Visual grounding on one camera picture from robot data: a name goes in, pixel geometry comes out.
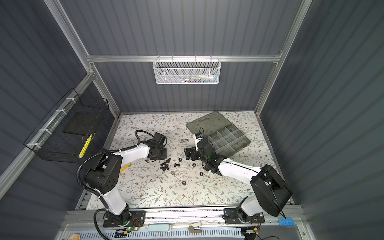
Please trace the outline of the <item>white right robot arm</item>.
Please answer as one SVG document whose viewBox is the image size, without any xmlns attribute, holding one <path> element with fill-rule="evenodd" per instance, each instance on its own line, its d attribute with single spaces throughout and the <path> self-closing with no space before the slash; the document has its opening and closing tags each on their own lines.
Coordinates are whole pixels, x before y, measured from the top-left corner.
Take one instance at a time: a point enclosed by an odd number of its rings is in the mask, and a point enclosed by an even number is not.
<svg viewBox="0 0 384 240">
<path fill-rule="evenodd" d="M 213 144 L 202 139 L 195 147 L 184 149 L 186 159 L 202 162 L 207 172 L 233 178 L 249 185 L 253 194 L 245 197 L 237 206 L 241 222 L 248 223 L 255 216 L 267 213 L 273 217 L 283 215 L 283 208 L 293 195 L 291 188 L 271 165 L 252 167 L 219 155 Z"/>
</svg>

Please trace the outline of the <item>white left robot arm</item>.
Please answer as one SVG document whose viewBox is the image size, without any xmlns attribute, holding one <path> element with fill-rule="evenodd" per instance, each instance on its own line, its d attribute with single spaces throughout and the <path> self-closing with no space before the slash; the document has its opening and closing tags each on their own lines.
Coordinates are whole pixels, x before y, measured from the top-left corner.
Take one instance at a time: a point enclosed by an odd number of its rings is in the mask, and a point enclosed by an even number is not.
<svg viewBox="0 0 384 240">
<path fill-rule="evenodd" d="M 167 158 L 168 138 L 160 133 L 150 134 L 146 131 L 135 132 L 137 143 L 133 146 L 102 150 L 88 159 L 91 164 L 85 179 L 79 182 L 103 203 L 105 209 L 113 216 L 126 215 L 128 204 L 119 190 L 122 168 L 136 160 L 165 160 Z"/>
</svg>

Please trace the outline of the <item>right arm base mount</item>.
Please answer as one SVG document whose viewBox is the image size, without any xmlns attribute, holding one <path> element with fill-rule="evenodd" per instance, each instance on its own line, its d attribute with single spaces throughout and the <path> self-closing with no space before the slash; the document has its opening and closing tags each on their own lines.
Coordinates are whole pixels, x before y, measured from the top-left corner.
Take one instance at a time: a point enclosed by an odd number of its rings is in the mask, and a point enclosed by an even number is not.
<svg viewBox="0 0 384 240">
<path fill-rule="evenodd" d="M 226 224 L 263 224 L 265 218 L 263 213 L 257 213 L 253 216 L 248 216 L 239 208 L 225 208 L 222 218 Z"/>
</svg>

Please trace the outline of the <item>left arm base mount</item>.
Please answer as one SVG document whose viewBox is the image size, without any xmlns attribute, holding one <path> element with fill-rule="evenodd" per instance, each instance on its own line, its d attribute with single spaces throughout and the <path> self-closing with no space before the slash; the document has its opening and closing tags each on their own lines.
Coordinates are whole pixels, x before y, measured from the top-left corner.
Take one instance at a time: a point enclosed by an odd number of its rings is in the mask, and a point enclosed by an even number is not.
<svg viewBox="0 0 384 240">
<path fill-rule="evenodd" d="M 103 216 L 104 228 L 138 228 L 144 225 L 146 219 L 146 211 L 125 211 L 120 215 L 114 215 L 109 211 Z"/>
</svg>

